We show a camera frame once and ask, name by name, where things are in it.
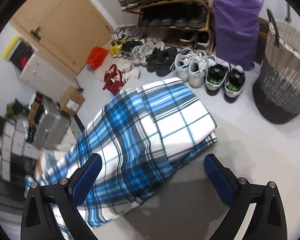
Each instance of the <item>basket handle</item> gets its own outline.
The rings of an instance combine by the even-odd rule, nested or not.
[[[275,45],[277,47],[279,47],[280,36],[279,36],[279,32],[278,32],[277,23],[275,22],[273,13],[272,13],[272,11],[270,9],[267,9],[267,14],[268,14],[268,17],[269,17],[269,22],[271,22],[273,24],[273,27],[274,27],[274,31],[275,31]]]

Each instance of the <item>woven basket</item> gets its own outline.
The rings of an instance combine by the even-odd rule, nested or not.
[[[300,32],[268,9],[269,33],[253,98],[270,122],[282,124],[300,114]]]

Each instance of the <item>door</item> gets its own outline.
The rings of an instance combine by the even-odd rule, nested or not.
[[[91,49],[103,46],[112,32],[89,0],[27,0],[12,19],[17,30],[22,27],[21,33],[31,33],[37,43],[77,74]]]

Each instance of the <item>folded blanket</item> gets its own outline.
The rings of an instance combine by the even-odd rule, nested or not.
[[[178,168],[217,141],[215,128],[206,108],[178,78],[121,90],[77,144],[36,180],[55,184],[69,178],[92,153],[100,154],[102,170],[77,207],[91,228],[99,227],[153,196]],[[33,181],[26,177],[26,191]],[[53,212],[64,237],[71,239],[56,205]]]

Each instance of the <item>purple bag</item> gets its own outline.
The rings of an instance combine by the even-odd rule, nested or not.
[[[254,68],[258,14],[264,0],[213,0],[217,57],[244,70]]]

